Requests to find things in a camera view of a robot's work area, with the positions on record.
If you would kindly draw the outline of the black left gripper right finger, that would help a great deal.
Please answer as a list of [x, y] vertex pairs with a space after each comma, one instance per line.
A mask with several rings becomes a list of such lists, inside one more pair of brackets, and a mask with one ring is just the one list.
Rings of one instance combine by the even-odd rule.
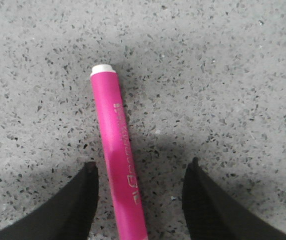
[[193, 240], [286, 240], [286, 233], [266, 223], [220, 188], [194, 157], [187, 166], [182, 210]]

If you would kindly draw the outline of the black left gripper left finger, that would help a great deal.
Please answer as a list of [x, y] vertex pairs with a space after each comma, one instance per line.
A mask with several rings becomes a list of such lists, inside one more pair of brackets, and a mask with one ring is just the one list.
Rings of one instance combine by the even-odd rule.
[[51, 199], [0, 230], [0, 240], [86, 240], [98, 204], [98, 168], [86, 162]]

